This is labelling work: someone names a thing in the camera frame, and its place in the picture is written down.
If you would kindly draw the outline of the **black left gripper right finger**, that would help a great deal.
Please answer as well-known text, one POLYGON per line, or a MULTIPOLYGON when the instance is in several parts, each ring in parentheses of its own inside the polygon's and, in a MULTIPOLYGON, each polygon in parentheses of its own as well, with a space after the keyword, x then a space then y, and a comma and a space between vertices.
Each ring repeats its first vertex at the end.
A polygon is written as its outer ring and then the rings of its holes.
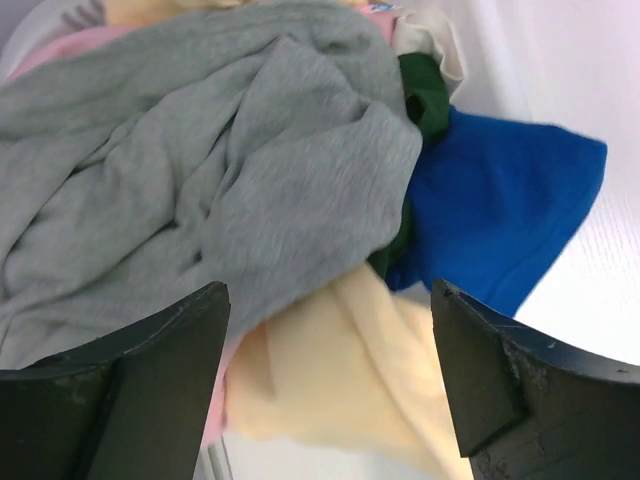
POLYGON ((639 369, 564 343, 438 279, 433 331, 476 479, 638 480, 639 369))

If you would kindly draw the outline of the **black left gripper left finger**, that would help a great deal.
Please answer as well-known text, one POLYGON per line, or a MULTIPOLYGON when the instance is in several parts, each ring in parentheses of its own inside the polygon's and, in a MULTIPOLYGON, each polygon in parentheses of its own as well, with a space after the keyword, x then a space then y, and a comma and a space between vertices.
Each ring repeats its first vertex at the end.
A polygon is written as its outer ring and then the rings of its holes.
POLYGON ((193 476, 230 313, 211 283, 116 332, 1 374, 1 475, 193 476))

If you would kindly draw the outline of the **grey t shirt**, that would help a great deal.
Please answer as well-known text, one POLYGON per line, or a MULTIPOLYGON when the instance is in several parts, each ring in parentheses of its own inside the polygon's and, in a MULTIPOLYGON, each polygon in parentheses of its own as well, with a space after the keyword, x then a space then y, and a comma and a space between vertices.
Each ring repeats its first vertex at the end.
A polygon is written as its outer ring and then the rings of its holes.
POLYGON ((334 2, 193 11, 1 90, 1 364, 226 284, 236 337, 396 236, 422 146, 334 2))

